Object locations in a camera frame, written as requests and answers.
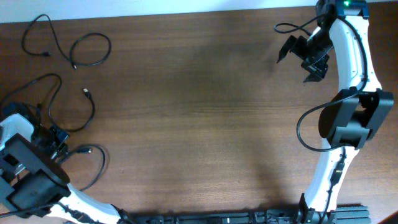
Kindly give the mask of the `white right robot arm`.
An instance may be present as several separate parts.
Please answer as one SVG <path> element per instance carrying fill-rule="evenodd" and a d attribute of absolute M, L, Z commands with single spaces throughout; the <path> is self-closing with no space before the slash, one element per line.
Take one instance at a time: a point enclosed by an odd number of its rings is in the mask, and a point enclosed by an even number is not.
<path fill-rule="evenodd" d="M 329 52 L 335 51 L 338 93 L 317 106 L 322 146 L 309 188 L 298 207 L 268 210 L 267 223 L 369 223 L 367 207 L 338 206 L 337 198 L 353 159 L 372 139 L 394 105 L 373 69 L 369 51 L 369 10 L 365 1 L 318 1 L 317 28 L 300 37 L 290 36 L 279 58 L 293 53 L 302 60 L 308 82 L 320 82 L 328 70 Z"/>

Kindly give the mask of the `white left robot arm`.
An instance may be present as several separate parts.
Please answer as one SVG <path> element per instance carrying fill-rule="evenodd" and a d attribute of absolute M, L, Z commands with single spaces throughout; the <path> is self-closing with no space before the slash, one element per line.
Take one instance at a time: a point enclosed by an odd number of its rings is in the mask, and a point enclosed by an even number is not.
<path fill-rule="evenodd" d="M 42 126 L 24 103 L 1 110 L 1 204 L 21 218 L 59 217 L 70 223 L 134 223 L 129 214 L 78 190 L 57 162 L 68 154 L 66 131 Z"/>

